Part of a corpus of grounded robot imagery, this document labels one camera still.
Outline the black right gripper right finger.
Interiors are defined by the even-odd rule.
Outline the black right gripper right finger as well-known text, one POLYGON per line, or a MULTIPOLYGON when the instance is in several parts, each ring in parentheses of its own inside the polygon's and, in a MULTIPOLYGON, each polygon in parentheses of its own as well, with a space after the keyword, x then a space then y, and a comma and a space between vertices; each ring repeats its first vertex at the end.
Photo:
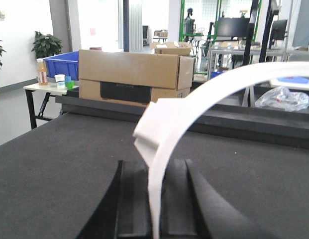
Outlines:
POLYGON ((259 228, 204 179, 190 160, 172 160, 161 197, 162 239, 257 239, 259 228))

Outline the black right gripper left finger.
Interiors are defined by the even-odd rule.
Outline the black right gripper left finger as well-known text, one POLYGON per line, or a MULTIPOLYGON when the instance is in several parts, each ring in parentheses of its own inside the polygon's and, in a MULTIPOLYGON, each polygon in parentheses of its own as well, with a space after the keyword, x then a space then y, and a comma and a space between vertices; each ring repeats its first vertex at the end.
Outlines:
POLYGON ((152 238, 147 178, 145 163, 120 160, 105 195, 77 238, 152 238))

